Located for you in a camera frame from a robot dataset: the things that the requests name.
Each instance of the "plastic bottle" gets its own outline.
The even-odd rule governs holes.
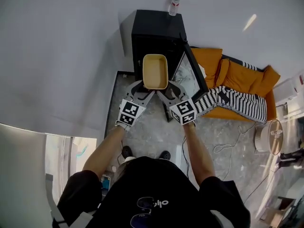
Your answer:
[[[177,9],[179,8],[180,0],[171,0],[169,6],[169,15],[175,16],[177,14]]]

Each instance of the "gray floor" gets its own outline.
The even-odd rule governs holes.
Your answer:
[[[134,82],[133,76],[118,76],[110,109],[108,131],[117,120],[119,104],[124,97],[125,88],[132,82]],[[205,117],[197,119],[197,133],[208,148],[214,161],[216,175],[220,179],[224,179],[229,171],[231,148],[214,153],[214,147],[218,144],[234,145],[239,135],[238,126],[241,126],[244,133],[253,125],[254,123],[234,120]],[[290,121],[282,125],[285,138],[282,151],[296,150],[297,122]],[[242,200],[246,201],[245,206],[251,212],[252,227],[267,227],[258,221],[264,211],[264,206],[276,195],[285,195],[301,175],[301,171],[293,168],[282,168],[273,174],[270,170],[273,168],[277,156],[255,154],[254,133],[255,128],[253,127],[246,134],[240,136],[238,143],[233,148],[231,170],[225,180],[234,180],[236,183]],[[176,121],[167,123],[162,103],[158,96],[154,95],[139,122],[126,134],[123,144],[129,145],[136,157],[156,158],[163,150],[168,150],[171,153],[171,161],[186,173],[186,162],[181,152],[183,137],[183,129]],[[189,160],[186,144],[184,150],[186,158]],[[118,166],[116,157],[112,160],[111,166]],[[191,168],[189,178],[198,188]]]

